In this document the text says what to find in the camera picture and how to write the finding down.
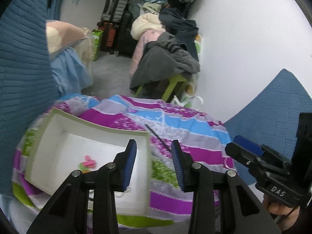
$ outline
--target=green stool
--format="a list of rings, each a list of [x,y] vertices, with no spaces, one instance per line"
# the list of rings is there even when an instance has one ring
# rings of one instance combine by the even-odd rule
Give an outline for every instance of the green stool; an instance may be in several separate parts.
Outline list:
[[[181,93],[181,91],[184,89],[186,83],[188,82],[187,79],[184,78],[184,76],[182,76],[182,74],[177,74],[173,77],[168,78],[169,80],[169,85],[167,87],[167,89],[165,90],[165,92],[163,93],[163,96],[161,97],[161,99],[165,102],[168,101],[169,97],[171,96],[172,92],[174,91],[174,88],[177,86],[178,82],[183,82],[180,89],[177,92],[177,95],[179,95]],[[135,93],[135,97],[137,98],[142,89],[143,89],[144,85],[140,85],[137,92]]]

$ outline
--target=human hand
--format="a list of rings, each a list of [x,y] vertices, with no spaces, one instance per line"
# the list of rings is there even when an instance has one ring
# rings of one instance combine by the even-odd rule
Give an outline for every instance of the human hand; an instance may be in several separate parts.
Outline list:
[[[263,196],[263,198],[264,200],[262,204],[269,213],[274,215],[287,215],[292,210],[292,208],[281,205],[278,202],[270,203],[269,197],[266,194]],[[298,219],[299,211],[300,207],[296,208],[284,221],[278,225],[281,231],[288,230],[294,225]]]

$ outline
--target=white wall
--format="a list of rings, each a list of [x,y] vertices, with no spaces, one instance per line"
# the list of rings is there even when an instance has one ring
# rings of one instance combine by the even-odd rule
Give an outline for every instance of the white wall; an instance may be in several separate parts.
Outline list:
[[[96,28],[101,19],[106,0],[79,0],[74,5],[72,0],[63,0],[60,10],[60,20],[78,27]]]
[[[201,111],[227,121],[283,68],[312,96],[312,28],[294,0],[197,0],[190,18],[202,35]]]

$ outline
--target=metal pin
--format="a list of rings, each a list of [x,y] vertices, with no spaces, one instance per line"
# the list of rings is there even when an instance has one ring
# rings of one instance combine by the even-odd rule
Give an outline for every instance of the metal pin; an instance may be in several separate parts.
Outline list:
[[[236,176],[236,172],[232,171],[232,170],[229,170],[229,171],[227,171],[227,175],[229,175],[230,177],[235,177]]]
[[[199,169],[200,167],[202,167],[202,165],[200,163],[192,163],[193,169]]]
[[[80,171],[79,170],[74,170],[72,173],[71,173],[72,176],[74,177],[78,177],[80,175]]]
[[[106,167],[109,169],[113,169],[116,167],[116,164],[114,162],[110,162],[110,163],[106,164]]]

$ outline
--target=black suitcase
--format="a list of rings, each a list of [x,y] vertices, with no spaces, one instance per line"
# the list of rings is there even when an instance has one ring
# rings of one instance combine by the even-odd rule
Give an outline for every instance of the black suitcase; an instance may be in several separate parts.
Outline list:
[[[128,0],[106,0],[101,21],[119,23]]]

